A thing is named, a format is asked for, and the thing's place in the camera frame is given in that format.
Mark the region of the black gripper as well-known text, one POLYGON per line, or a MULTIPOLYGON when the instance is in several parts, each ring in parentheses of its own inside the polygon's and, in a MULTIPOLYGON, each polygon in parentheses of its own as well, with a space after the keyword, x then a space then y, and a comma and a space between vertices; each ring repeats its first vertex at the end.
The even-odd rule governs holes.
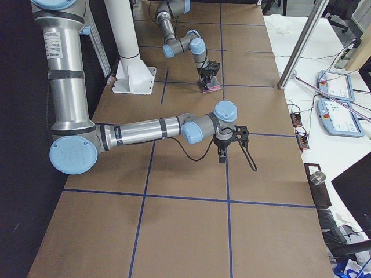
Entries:
POLYGON ((218 147, 219 163, 225 164, 227 161, 227 147, 232 142, 238 142, 241 148, 248 149, 248 128, 246 126, 225 127, 221 130, 221 133, 213 136, 213 142, 218 147))
POLYGON ((216 75, 220 69, 220 63, 216 61, 206 60, 201 63, 201 68, 198 68, 199 84, 201 86, 219 86, 216 75))

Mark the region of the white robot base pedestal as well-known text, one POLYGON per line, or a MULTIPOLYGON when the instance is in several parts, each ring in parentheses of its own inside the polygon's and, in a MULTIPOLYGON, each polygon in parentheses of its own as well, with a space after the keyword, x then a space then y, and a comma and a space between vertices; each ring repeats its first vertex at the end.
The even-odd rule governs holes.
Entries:
POLYGON ((147 67, 140 57, 130 2, 109 0, 104 3, 119 53, 113 92, 151 94, 156 68, 147 67))

